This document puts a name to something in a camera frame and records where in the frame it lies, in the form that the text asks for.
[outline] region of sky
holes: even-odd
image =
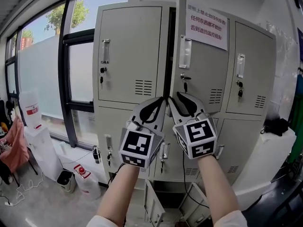
[[[89,9],[89,14],[86,15],[85,20],[81,24],[79,24],[76,28],[71,29],[71,33],[94,28],[99,6],[111,4],[111,3],[127,2],[128,0],[83,0],[83,1],[84,1],[84,7]],[[47,24],[48,24],[47,19],[45,15],[43,15],[25,27],[25,29],[30,29],[33,32],[34,43],[40,42],[42,40],[45,40],[55,35],[55,31],[53,29],[44,31],[44,28]]]

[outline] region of red label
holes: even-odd
[[[31,110],[27,110],[27,115],[32,115],[35,114],[39,111],[39,107],[31,109]]]

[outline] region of window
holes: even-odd
[[[98,145],[94,113],[72,110],[72,118],[77,140],[90,145]]]
[[[16,51],[16,39],[17,39],[17,34],[15,34],[10,40],[8,40],[7,44],[7,57],[6,59],[9,59],[15,55]]]
[[[98,7],[128,0],[77,0],[71,21],[71,33],[94,28]]]
[[[69,47],[72,101],[93,101],[93,44],[85,43]]]
[[[5,54],[6,84],[16,115],[23,116],[18,106],[19,90],[36,88],[42,121],[52,137],[66,140],[72,147],[91,149],[98,145],[92,86],[97,11],[99,6],[127,1],[58,2],[9,37]],[[61,31],[63,12],[66,18],[62,28],[67,31]],[[15,77],[17,68],[19,76]]]
[[[8,83],[9,93],[17,93],[15,83],[15,63],[8,65]]]
[[[23,29],[18,62],[21,91],[34,88],[38,90],[43,121],[50,132],[66,137],[58,82],[58,33],[62,8],[64,5],[39,17]],[[56,23],[49,19],[54,13],[57,16]]]
[[[60,34],[64,4],[40,16],[23,28],[20,50]]]

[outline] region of sleeve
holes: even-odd
[[[241,211],[237,210],[219,219],[214,227],[247,227],[247,222]]]
[[[102,216],[95,215],[86,227],[118,227],[112,221]]]

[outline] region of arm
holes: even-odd
[[[97,215],[122,226],[138,179],[139,170],[138,167],[128,164],[121,167],[109,189],[105,192]]]
[[[239,210],[236,195],[217,160],[209,155],[198,159],[210,213],[215,224],[223,216]]]

